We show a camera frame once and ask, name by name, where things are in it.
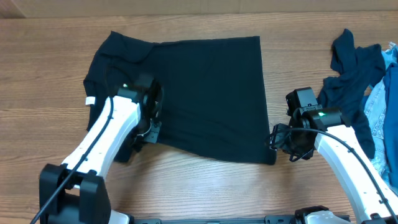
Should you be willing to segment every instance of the table surface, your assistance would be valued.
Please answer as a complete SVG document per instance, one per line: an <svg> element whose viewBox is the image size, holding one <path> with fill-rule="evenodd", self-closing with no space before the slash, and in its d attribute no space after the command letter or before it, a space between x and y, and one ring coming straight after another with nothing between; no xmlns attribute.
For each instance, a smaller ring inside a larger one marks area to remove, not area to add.
<svg viewBox="0 0 398 224"><path fill-rule="evenodd" d="M83 79L111 30L150 42L261 36L269 126L287 123L285 95L330 69L330 46L344 28L357 46L398 37L398 13L316 12L204 16L122 16L0 20L0 223L27 223L39 207L38 179L86 134ZM291 163L237 164L151 145L106 181L112 207L137 218L236 218L324 205L353 211L317 153Z"/></svg>

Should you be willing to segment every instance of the light blue fabric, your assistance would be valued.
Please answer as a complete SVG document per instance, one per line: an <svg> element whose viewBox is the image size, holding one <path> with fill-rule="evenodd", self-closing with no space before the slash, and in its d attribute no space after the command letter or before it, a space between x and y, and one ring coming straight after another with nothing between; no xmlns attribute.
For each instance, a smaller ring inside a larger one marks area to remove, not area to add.
<svg viewBox="0 0 398 224"><path fill-rule="evenodd" d="M365 104L365 115L369 120L372 137L376 151L372 165L377 170L383 180L389 182L388 175L385 174L387 166L386 148L384 147L384 118L386 117L386 90L383 80L381 80L372 90Z"/></svg>
<svg viewBox="0 0 398 224"><path fill-rule="evenodd" d="M391 63L398 62L398 47L395 43L390 42L390 49L385 52L381 52L381 55L384 58L384 63L386 64L386 69L390 66Z"/></svg>

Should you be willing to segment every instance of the cable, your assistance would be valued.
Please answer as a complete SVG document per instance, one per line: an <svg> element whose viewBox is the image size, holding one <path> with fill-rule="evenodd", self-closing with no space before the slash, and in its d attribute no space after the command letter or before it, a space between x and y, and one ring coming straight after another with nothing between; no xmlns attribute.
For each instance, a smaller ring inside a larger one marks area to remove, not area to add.
<svg viewBox="0 0 398 224"><path fill-rule="evenodd" d="M391 208L390 204L388 203L388 199L384 196L383 192L381 191L379 185L377 184L376 180L374 179L371 171L369 170L369 168L367 167L365 162L362 160L362 158L358 155L358 153L356 153L356 151L351 146L349 146L343 140L341 140L340 138L338 138L338 137L336 137L336 136L334 136L332 134L329 134L327 132L320 131L320 130L317 130L317 129L313 129L313 128L287 128L287 129L283 129L283 130L277 131L276 133L271 133L266 139L269 139L273 134L286 133L286 132L289 132L289 131L291 131L291 132L310 131L310 132L314 132L314 133L324 134L324 135L326 135L326 136L338 141L340 144L344 145L350 151L350 153L352 153L355 156L355 158L359 161L359 163L362 165L362 167L364 168L364 170L368 174L369 178L371 179L374 188L376 188L377 193L380 195L380 198L381 198L382 202L384 203L384 205L386 206L387 210L391 214L391 216L394 219L395 223L398 224L398 218L395 215L395 213L394 213L393 209Z"/></svg>
<svg viewBox="0 0 398 224"><path fill-rule="evenodd" d="M50 198L44 203L44 205L40 208L40 210L36 213L35 217L32 219L30 224L35 224L39 218L44 214L46 209L49 207L51 202L54 201L54 199L58 196L58 194L65 188L65 186L68 184L69 180L72 178L74 173L77 171L77 169L80 167L80 165L85 161L87 158L88 154L91 152L91 150L94 148L95 144L98 142L100 139L101 135L105 132L106 127L108 127L109 122L112 119L113 115L113 97L109 93L109 87L108 87L108 82L107 82L107 75L109 72L109 69L111 67L107 67L106 71L104 72L104 82L105 82L105 88L109 96L109 100L111 102L111 111L109 112L108 118L106 119L106 122L104 126L102 127L101 131L97 134L95 137L94 141L90 144L86 152L81 156L79 162L74 166L74 168L69 172L67 177L61 182L61 184L57 187L57 189L54 191L54 193L50 196Z"/></svg>

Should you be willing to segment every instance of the clothing tag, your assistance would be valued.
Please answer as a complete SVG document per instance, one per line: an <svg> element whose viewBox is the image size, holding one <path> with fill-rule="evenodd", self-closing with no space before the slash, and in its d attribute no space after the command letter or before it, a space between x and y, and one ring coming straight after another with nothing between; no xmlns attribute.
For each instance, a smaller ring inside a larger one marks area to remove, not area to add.
<svg viewBox="0 0 398 224"><path fill-rule="evenodd" d="M95 104L95 96L87 96L86 105L94 105L94 104Z"/></svg>

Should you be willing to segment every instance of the pile of clothes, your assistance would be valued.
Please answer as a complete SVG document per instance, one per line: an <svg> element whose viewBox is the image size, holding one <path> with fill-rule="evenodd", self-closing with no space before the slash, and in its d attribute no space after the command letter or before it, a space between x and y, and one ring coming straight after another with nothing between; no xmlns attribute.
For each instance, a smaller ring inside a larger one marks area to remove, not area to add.
<svg viewBox="0 0 398 224"><path fill-rule="evenodd" d="M330 67L340 76L324 79L318 102L341 108L379 175L397 188L398 47L390 43L385 52L379 44L355 48L353 34L345 29L332 49ZM364 97L368 86L372 92Z"/></svg>

